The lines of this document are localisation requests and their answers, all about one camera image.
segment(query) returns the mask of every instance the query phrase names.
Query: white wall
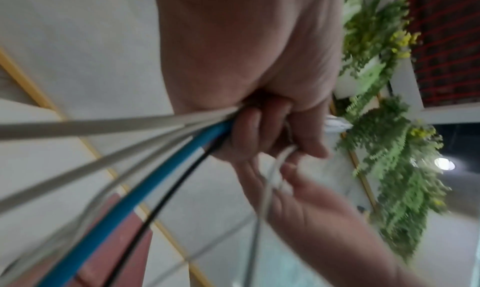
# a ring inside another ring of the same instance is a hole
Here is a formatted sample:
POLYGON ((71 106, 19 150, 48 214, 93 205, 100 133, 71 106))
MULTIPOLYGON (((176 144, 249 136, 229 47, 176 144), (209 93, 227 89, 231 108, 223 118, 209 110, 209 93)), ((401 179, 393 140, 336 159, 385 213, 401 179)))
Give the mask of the white wall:
MULTIPOLYGON (((51 110, 0 99, 0 124, 58 120, 51 110)), ((93 160, 78 138, 0 142, 0 197, 93 160)), ((71 220, 111 179, 103 170, 0 216, 0 268, 71 220)), ((144 283, 181 260, 154 229, 144 283)), ((163 286, 189 285, 188 269, 184 268, 163 286)))
POLYGON ((480 224, 460 213, 431 212, 412 268, 435 287, 469 287, 480 224))

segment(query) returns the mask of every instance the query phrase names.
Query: ceiling light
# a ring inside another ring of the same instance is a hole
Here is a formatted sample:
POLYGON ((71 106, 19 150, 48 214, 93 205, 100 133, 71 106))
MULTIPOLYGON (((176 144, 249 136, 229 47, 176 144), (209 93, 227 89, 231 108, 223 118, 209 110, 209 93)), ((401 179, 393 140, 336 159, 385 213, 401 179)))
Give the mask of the ceiling light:
POLYGON ((455 169, 455 164, 445 157, 439 157, 434 161, 435 165, 445 171, 450 171, 455 169))

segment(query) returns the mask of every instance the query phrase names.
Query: white ceiling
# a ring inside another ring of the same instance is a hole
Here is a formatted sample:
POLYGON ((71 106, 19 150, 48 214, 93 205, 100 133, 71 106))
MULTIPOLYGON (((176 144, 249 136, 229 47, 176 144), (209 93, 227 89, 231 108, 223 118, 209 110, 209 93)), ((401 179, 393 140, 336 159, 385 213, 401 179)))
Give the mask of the white ceiling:
MULTIPOLYGON (((0 0, 0 46, 71 119, 172 111, 160 71, 155 0, 0 0)), ((90 141, 100 153, 108 154, 153 134, 104 135, 90 141)), ((329 138, 331 146, 336 139, 336 135, 329 138)), ((122 162, 115 169, 122 172, 136 160, 122 162)), ((337 154, 329 162, 311 159, 305 166, 339 192, 354 188, 350 196, 355 203, 369 206, 360 183, 351 178, 353 168, 345 155, 337 154)), ((144 175, 131 178, 129 184, 135 185, 144 175)), ((152 206, 164 191, 160 187, 147 204, 152 206)), ((192 252, 249 212, 230 167, 211 159, 180 190, 161 219, 192 252)), ((246 228, 199 262, 216 286, 228 286, 237 278, 249 236, 246 228)), ((278 277, 283 282, 276 286, 314 286, 314 281, 315 286, 322 285, 273 236, 266 243, 271 254, 267 255, 270 268, 265 269, 265 278, 283 269, 285 275, 278 277), (304 275, 298 275, 299 269, 304 275)))

